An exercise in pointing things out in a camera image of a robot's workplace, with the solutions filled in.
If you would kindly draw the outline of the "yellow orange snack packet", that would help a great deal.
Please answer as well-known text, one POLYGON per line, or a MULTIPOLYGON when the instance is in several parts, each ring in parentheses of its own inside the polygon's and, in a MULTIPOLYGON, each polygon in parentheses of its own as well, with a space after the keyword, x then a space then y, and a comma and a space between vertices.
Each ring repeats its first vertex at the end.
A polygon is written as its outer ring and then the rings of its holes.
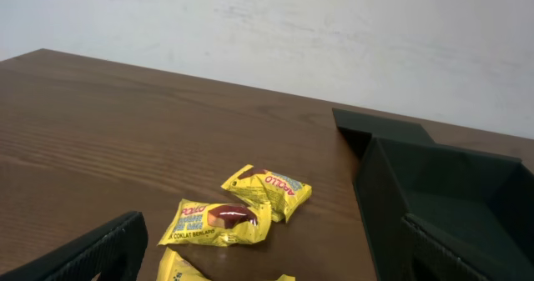
POLYGON ((171 249, 165 248, 163 257, 159 262, 159 270, 156 280, 158 281, 209 281, 223 280, 222 276, 228 277, 226 280, 275 280, 275 281, 295 281, 296 277, 288 274, 279 274, 278 278, 266 278, 265 276, 256 276, 245 270, 245 273, 238 273, 238 270, 231 270, 227 275, 214 275, 217 279, 208 277, 201 273, 193 264, 180 256, 180 254, 171 249))

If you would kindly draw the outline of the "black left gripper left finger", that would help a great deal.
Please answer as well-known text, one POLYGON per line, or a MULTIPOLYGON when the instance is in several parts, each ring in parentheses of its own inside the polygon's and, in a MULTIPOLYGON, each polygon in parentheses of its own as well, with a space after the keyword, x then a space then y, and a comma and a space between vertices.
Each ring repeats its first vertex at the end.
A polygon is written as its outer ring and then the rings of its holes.
POLYGON ((130 211, 63 246, 1 275, 1 281, 120 280, 138 277, 148 231, 144 216, 130 211))

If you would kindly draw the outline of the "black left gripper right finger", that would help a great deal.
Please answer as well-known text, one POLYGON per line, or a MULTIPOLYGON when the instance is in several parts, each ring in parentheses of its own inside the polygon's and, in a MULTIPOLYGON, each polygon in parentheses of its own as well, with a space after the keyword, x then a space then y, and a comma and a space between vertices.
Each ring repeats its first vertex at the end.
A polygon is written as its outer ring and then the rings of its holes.
POLYGON ((519 266, 513 257, 498 260, 422 218, 401 219, 408 244, 403 280, 532 280, 533 267, 519 266))

